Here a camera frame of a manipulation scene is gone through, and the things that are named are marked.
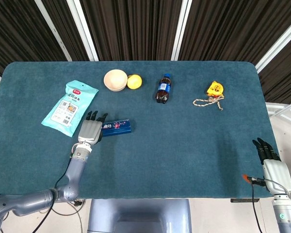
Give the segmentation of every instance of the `blue package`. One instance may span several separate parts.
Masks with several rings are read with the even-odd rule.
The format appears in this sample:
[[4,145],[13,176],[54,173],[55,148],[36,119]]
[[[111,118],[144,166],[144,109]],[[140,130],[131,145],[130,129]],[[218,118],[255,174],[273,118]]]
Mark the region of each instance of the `blue package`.
[[112,122],[105,122],[102,124],[102,136],[112,136],[124,133],[130,133],[130,121],[129,119],[126,120],[116,120]]
[[77,80],[66,84],[66,94],[42,121],[42,125],[59,130],[72,137],[97,89]]

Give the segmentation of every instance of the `snack package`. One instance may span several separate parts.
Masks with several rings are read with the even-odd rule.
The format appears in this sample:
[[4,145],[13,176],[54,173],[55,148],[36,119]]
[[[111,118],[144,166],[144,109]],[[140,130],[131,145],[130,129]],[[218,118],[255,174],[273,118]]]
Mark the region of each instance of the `snack package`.
[[66,94],[42,121],[42,125],[59,130],[72,137],[97,89],[77,80],[66,84]]

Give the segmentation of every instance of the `teal table mat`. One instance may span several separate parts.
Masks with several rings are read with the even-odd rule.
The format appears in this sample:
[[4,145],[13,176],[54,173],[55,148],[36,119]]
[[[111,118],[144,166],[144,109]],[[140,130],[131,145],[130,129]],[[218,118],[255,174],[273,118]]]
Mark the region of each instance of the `teal table mat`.
[[[108,90],[103,77],[111,69],[141,75],[141,88]],[[171,74],[171,93],[167,104],[158,104],[164,73]],[[99,89],[88,110],[109,113],[107,121],[129,118],[132,126],[132,133],[93,147],[80,198],[248,198],[251,186],[242,174],[263,176],[251,140],[261,137],[277,150],[251,63],[16,62],[0,84],[0,193],[48,189],[64,172],[81,125],[70,138],[41,121],[71,80]],[[194,106],[214,80],[224,86],[224,110]],[[256,188],[256,197],[268,196]]]

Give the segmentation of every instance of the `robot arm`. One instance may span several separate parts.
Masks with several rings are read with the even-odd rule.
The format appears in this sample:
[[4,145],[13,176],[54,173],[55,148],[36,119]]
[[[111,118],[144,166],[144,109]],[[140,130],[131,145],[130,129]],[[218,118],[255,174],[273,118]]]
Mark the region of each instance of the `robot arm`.
[[17,216],[24,216],[52,206],[55,202],[74,201],[79,195],[79,185],[88,156],[92,152],[91,147],[102,138],[101,126],[107,114],[95,120],[97,111],[90,111],[80,129],[75,151],[73,152],[65,176],[69,182],[58,188],[29,193],[25,195],[0,194],[0,227],[5,214],[13,211]]
[[273,208],[280,233],[291,233],[291,176],[288,167],[267,142],[258,138],[253,143],[263,166],[264,179],[251,178],[251,182],[266,185],[274,196]]

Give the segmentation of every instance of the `barcode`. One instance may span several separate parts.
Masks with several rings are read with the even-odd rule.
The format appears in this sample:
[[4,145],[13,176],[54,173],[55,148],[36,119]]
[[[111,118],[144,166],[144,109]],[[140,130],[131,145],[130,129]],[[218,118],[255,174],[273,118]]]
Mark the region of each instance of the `barcode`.
[[167,84],[162,83],[160,86],[160,90],[166,90],[166,86],[167,86]]

